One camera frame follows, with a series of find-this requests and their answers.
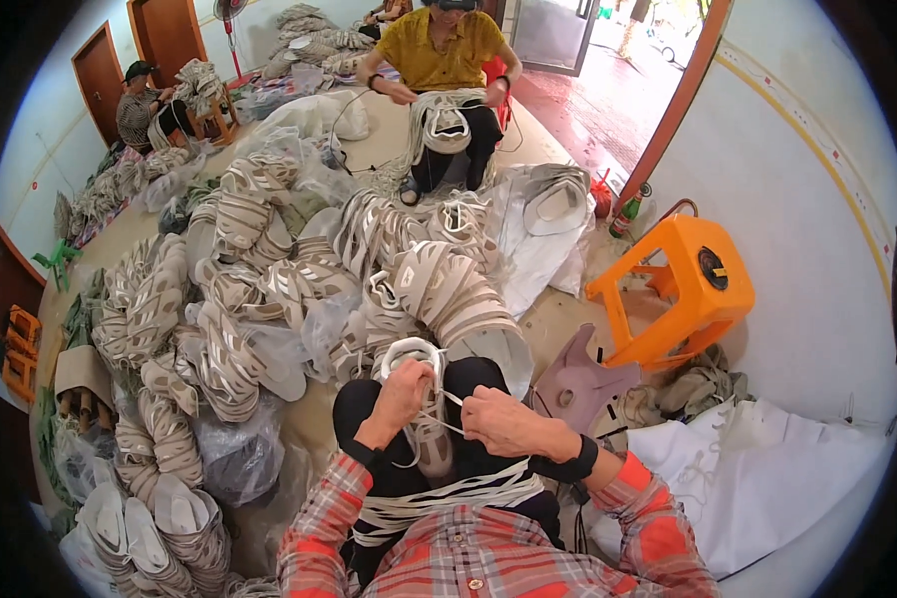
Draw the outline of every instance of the cardboard tube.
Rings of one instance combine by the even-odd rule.
[[[104,430],[113,429],[113,418],[110,417],[110,409],[103,405],[102,401],[96,401],[96,409],[99,411],[99,425]]]
[[[83,435],[90,429],[90,414],[93,413],[93,392],[80,389],[80,433]]]
[[[73,391],[64,390],[63,396],[60,397],[60,415],[62,417],[70,416],[70,405],[73,402]]]

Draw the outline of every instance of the orange plastic stool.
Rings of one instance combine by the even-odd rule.
[[[658,250],[668,265],[641,262]],[[631,337],[618,281],[628,272],[651,275],[647,285],[671,308],[635,338]],[[753,308],[754,293],[744,262],[728,233],[715,222],[674,214],[658,223],[596,281],[586,284],[589,300],[601,294],[611,323],[615,353],[603,365],[637,362],[651,371],[684,364]],[[670,352],[688,342],[673,356]]]
[[[23,307],[10,307],[10,326],[6,329],[6,344],[9,348],[36,359],[43,336],[43,324]]]
[[[36,360],[8,349],[3,358],[0,377],[10,391],[28,403],[33,403],[36,398]]]

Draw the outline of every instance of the white wall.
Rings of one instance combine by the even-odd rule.
[[[846,414],[852,393],[855,421],[883,429],[897,414],[882,279],[897,224],[897,150],[847,48],[810,0],[735,0],[719,58],[648,180],[643,220],[691,197],[731,234],[757,300],[723,344],[753,394],[827,419]],[[725,595],[810,595],[855,533],[892,450],[824,520],[726,580]]]
[[[345,27],[378,0],[309,0],[322,6],[336,25]],[[268,62],[278,31],[275,16],[292,2],[255,0],[235,22],[240,67],[244,73]],[[236,77],[223,23],[212,17],[213,0],[194,0],[207,57],[221,78]],[[90,0],[37,73],[24,97],[0,159],[0,225],[25,257],[48,255],[53,236],[53,206],[57,190],[69,197],[86,184],[106,153],[80,94],[72,56],[104,22],[117,49],[120,70],[139,59],[125,0]],[[46,270],[36,262],[41,274]]]

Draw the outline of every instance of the floor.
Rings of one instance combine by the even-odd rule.
[[[645,152],[681,69],[636,37],[632,63],[615,49],[624,28],[596,21],[585,64],[577,78],[526,70],[513,95],[580,165],[623,182]]]
[[[352,170],[368,168],[401,154],[407,146],[407,108],[396,106],[383,96],[367,94],[362,97],[369,113],[371,135],[359,142],[343,142],[348,153],[348,166]],[[555,161],[567,163],[571,156],[558,141],[523,106],[514,102],[515,119],[523,139],[517,130],[510,128],[497,154],[497,165],[516,163],[539,163]],[[245,137],[256,124],[240,128],[238,136]],[[229,164],[232,146],[213,156],[206,163],[205,172],[216,174]],[[45,330],[57,329],[69,309],[82,281],[99,267],[112,267],[137,240],[156,234],[156,214],[143,213],[136,209],[126,209],[102,233],[84,247],[83,257],[72,265],[72,286],[69,293],[58,294],[48,285],[40,306],[39,317]],[[617,258],[617,246],[604,242],[609,238],[601,225],[596,230],[596,240],[588,258],[588,273],[597,276]],[[597,332],[590,343],[594,347],[610,349],[609,328],[604,308],[596,303],[578,300],[548,287],[538,297],[535,305],[521,321],[521,327],[531,346],[535,358],[535,378],[557,356],[562,345],[574,335],[583,322],[594,322]],[[50,372],[45,351],[50,343],[44,343],[37,369],[37,382],[48,383]],[[282,410],[281,438],[284,445],[300,446],[305,451],[298,455],[311,459],[313,471],[322,472],[330,453],[335,449],[332,428],[332,403],[335,389],[329,384],[310,381],[305,396]],[[31,429],[35,417],[31,417]],[[273,570],[273,558],[284,525],[295,511],[290,506],[288,494],[294,482],[300,479],[295,458],[287,457],[283,463],[277,496],[265,506],[244,506],[239,509],[224,509],[225,520],[233,531],[234,570],[243,575],[260,575]],[[52,517],[59,503],[49,490],[46,474],[39,466],[38,484],[48,516]]]

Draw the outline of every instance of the striped shirt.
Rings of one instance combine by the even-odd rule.
[[[117,130],[128,146],[140,148],[149,144],[146,134],[154,115],[150,104],[159,99],[159,90],[147,87],[138,94],[123,94],[117,104]]]
[[[283,536],[276,574],[283,596],[350,596],[338,555],[372,487],[339,454]],[[628,453],[622,471],[591,493],[621,523],[618,569],[557,549],[534,520],[466,505],[412,524],[362,596],[720,596],[694,532],[668,486]]]

